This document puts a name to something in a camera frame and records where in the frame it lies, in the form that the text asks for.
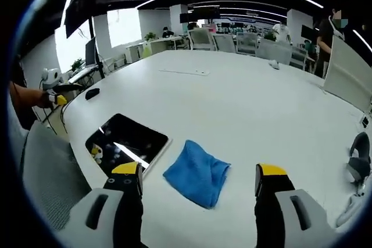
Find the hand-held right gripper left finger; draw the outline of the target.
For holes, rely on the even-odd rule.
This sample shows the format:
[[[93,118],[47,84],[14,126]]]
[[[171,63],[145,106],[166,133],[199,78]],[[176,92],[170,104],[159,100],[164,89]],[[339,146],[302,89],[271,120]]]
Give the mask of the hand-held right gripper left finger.
[[[144,247],[141,241],[142,170],[137,162],[114,168],[70,210],[62,230],[65,247]]]

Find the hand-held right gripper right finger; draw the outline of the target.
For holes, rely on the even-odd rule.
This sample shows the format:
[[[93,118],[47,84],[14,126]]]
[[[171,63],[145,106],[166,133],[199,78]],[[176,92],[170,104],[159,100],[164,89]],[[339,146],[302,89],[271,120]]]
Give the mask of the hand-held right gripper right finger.
[[[337,233],[326,211],[286,171],[257,164],[255,177],[256,247],[333,247]]]

